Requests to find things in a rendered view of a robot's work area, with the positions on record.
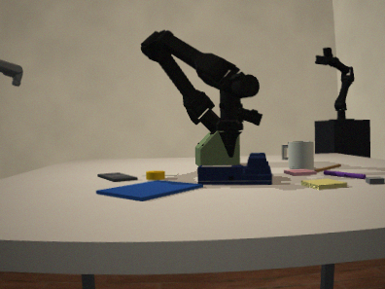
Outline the blue phone faceplate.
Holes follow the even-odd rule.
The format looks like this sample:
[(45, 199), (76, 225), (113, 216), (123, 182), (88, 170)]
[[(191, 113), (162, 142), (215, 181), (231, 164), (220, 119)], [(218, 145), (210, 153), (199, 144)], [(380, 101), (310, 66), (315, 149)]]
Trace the blue phone faceplate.
[(247, 165), (201, 165), (197, 168), (197, 182), (203, 185), (272, 185), (268, 162), (267, 168), (247, 166), (248, 162)]

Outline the yellow square pad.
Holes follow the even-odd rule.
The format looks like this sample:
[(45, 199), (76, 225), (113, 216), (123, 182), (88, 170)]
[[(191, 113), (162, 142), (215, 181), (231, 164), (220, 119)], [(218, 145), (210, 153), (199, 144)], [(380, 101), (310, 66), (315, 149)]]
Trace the yellow square pad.
[(346, 182), (332, 179), (317, 179), (317, 180), (301, 180), (302, 186), (313, 188), (316, 190), (334, 189), (347, 187)]

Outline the blue flat panel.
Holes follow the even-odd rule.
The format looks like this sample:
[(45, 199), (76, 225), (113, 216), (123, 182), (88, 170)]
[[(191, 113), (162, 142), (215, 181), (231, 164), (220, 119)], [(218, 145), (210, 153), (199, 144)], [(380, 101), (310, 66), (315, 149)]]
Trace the blue flat panel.
[(156, 180), (97, 190), (98, 195), (133, 200), (149, 200), (203, 188), (203, 184)]

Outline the yellow short cylinder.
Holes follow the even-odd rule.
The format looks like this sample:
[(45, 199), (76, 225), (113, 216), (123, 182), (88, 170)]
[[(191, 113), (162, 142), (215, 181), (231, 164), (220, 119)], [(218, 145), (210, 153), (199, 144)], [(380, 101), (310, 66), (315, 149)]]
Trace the yellow short cylinder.
[(146, 172), (147, 180), (162, 180), (165, 179), (165, 171), (155, 170)]

